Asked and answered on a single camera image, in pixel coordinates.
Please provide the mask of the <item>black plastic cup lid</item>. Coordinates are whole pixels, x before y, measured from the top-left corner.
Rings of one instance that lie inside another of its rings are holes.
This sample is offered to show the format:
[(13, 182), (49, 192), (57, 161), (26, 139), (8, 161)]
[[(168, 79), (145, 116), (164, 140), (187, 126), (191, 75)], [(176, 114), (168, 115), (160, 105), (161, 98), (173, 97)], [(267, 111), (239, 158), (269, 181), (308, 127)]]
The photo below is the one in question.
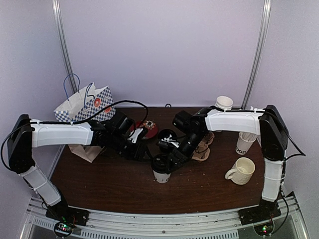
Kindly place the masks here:
[(152, 170), (157, 173), (167, 173), (169, 170), (169, 160), (166, 154), (156, 155), (151, 162)]

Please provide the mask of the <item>white paper coffee cup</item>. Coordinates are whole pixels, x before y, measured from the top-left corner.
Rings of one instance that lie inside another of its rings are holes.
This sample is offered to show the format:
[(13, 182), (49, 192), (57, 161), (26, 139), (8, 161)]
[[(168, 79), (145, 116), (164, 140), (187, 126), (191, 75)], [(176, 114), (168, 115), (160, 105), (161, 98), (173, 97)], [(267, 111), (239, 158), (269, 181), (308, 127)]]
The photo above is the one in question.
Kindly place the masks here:
[(171, 174), (166, 172), (165, 168), (152, 168), (155, 180), (158, 183), (166, 183), (169, 181)]

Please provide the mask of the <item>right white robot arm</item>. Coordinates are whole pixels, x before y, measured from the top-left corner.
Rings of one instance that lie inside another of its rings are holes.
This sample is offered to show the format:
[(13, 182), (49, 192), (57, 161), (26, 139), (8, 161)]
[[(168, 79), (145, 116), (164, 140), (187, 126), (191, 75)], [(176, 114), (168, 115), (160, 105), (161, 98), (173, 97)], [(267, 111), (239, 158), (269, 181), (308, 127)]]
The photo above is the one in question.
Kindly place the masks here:
[(185, 133), (185, 138), (167, 156), (165, 172), (174, 172), (188, 162), (195, 149), (210, 131), (235, 131), (254, 134), (261, 139), (262, 154), (265, 159), (264, 187), (262, 204), (256, 208), (259, 219), (267, 219), (274, 211), (280, 184), (283, 182), (283, 169), (286, 160), (289, 133), (274, 105), (264, 109), (223, 110), (215, 106), (202, 108), (191, 115), (178, 112), (172, 124)]

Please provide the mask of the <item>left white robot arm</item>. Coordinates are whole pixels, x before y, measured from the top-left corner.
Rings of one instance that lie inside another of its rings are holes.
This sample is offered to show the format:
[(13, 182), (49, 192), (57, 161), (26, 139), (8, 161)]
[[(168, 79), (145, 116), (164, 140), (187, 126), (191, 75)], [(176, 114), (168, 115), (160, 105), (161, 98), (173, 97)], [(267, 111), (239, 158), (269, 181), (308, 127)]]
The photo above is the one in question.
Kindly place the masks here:
[(21, 176), (45, 203), (53, 214), (67, 221), (72, 211), (62, 199), (61, 193), (44, 175), (32, 158), (32, 149), (48, 145), (98, 146), (115, 150), (127, 160), (148, 161), (150, 152), (141, 142), (148, 130), (137, 128), (132, 135), (129, 129), (135, 122), (123, 113), (111, 119), (80, 122), (50, 122), (31, 120), (28, 115), (18, 118), (12, 132), (7, 136), (8, 168)]

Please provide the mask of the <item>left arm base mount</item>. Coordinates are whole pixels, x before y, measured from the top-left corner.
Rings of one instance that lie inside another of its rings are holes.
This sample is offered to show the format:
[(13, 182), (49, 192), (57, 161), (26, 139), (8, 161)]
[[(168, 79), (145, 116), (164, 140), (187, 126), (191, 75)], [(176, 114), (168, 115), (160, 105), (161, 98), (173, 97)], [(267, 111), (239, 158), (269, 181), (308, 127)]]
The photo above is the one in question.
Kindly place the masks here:
[(68, 208), (65, 215), (54, 212), (52, 208), (46, 210), (46, 217), (56, 220), (53, 232), (60, 238), (70, 236), (78, 226), (86, 226), (89, 212), (83, 209)]

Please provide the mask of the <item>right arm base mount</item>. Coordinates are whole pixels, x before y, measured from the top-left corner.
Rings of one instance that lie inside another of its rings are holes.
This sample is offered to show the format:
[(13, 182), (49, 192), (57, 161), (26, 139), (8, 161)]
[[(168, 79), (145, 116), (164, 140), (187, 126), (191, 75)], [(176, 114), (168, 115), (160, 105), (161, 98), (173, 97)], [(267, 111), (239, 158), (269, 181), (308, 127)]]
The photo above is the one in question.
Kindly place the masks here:
[(281, 215), (280, 209), (270, 211), (259, 206), (238, 211), (241, 225), (253, 225), (259, 236), (269, 236), (275, 229), (274, 218)]

